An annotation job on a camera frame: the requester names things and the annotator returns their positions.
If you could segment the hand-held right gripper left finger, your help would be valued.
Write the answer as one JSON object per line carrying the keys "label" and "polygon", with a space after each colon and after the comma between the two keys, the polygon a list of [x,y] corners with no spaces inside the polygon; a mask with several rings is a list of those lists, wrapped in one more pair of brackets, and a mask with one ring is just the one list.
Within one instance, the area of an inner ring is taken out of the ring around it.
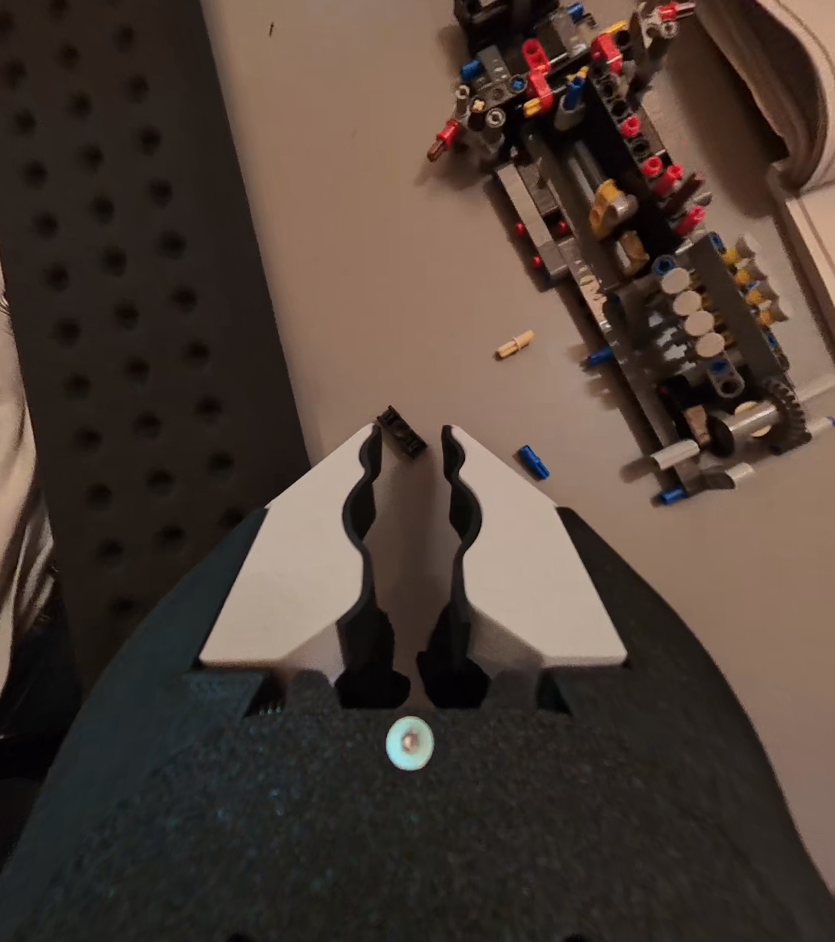
{"label": "hand-held right gripper left finger", "polygon": [[286,681],[317,671],[334,683],[349,665],[340,618],[364,594],[363,537],[345,509],[369,486],[367,447],[381,444],[368,423],[271,500],[220,611],[199,665],[259,668]]}

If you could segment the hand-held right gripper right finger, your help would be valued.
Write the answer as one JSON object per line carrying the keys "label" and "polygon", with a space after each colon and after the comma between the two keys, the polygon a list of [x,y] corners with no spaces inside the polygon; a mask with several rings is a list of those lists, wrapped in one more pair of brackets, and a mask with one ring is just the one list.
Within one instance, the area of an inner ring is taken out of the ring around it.
{"label": "hand-held right gripper right finger", "polygon": [[560,507],[457,425],[441,428],[441,453],[458,538],[456,657],[484,673],[623,665],[626,648]]}

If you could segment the small black lego piece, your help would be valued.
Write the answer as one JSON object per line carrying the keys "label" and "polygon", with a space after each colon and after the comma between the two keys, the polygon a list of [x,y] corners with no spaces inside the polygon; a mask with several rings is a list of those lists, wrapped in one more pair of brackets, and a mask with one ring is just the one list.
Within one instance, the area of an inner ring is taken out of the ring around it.
{"label": "small black lego piece", "polygon": [[394,406],[387,406],[376,416],[376,422],[397,452],[414,460],[425,453],[425,440],[411,427]]}

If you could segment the lego chassis assembly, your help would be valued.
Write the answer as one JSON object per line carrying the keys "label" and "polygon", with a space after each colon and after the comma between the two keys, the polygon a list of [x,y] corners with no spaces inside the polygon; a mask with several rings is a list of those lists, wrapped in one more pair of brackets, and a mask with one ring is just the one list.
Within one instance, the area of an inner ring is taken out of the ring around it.
{"label": "lego chassis assembly", "polygon": [[514,229],[551,285],[589,310],[605,363],[657,450],[675,504],[736,489],[753,461],[835,428],[774,335],[787,310],[748,235],[706,228],[704,179],[672,159],[643,106],[696,2],[635,2],[598,24],[582,2],[453,2],[470,59],[452,113],[426,151],[474,155],[508,198]]}

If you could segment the lego instruction booklet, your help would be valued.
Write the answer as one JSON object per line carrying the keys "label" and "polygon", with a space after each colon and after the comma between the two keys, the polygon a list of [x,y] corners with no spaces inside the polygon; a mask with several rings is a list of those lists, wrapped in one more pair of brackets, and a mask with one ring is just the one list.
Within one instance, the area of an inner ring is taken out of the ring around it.
{"label": "lego instruction booklet", "polygon": [[769,186],[835,343],[835,1],[707,1],[695,15],[785,147]]}

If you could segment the black perforated panel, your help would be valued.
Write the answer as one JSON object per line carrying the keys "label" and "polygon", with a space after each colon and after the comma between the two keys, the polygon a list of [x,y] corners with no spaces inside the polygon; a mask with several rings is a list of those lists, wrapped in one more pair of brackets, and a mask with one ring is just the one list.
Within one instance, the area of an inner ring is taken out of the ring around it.
{"label": "black perforated panel", "polygon": [[199,2],[0,1],[0,260],[92,681],[309,469]]}

